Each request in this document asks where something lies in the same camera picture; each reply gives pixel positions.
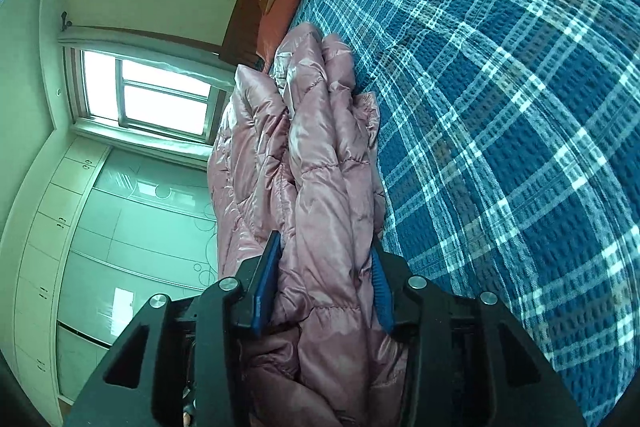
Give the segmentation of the pink quilted down jacket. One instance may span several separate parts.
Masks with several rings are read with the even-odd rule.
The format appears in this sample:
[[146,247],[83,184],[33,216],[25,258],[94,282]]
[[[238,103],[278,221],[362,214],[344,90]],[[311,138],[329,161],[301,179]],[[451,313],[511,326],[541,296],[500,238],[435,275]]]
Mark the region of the pink quilted down jacket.
[[241,66],[207,167],[218,273],[231,277],[282,242],[271,321],[241,346],[253,421],[264,426],[393,426],[407,351],[374,309],[370,248],[385,196],[380,114],[355,90],[352,51],[303,23],[270,72]]

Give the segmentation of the back window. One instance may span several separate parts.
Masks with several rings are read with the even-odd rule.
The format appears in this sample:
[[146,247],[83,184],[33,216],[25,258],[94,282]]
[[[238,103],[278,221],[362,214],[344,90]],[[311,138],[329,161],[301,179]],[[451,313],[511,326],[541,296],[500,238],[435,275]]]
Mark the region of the back window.
[[234,88],[232,69],[198,56],[119,51],[111,44],[63,51],[74,121],[129,136],[213,142]]

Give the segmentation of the green curtain right of back window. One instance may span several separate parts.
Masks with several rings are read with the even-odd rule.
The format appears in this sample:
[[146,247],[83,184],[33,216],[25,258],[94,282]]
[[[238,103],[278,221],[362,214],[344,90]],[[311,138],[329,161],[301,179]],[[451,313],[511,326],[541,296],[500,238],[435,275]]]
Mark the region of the green curtain right of back window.
[[58,34],[61,46],[108,54],[166,72],[190,76],[219,90],[232,91],[235,68],[215,53],[131,32],[70,26]]

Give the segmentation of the blue plaid bed sheet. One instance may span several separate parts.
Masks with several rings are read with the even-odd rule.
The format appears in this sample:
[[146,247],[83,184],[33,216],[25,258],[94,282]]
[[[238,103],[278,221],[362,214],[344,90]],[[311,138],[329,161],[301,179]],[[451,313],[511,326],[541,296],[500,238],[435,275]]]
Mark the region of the blue plaid bed sheet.
[[302,0],[381,112],[383,243],[493,291],[588,425],[639,367],[639,0]]

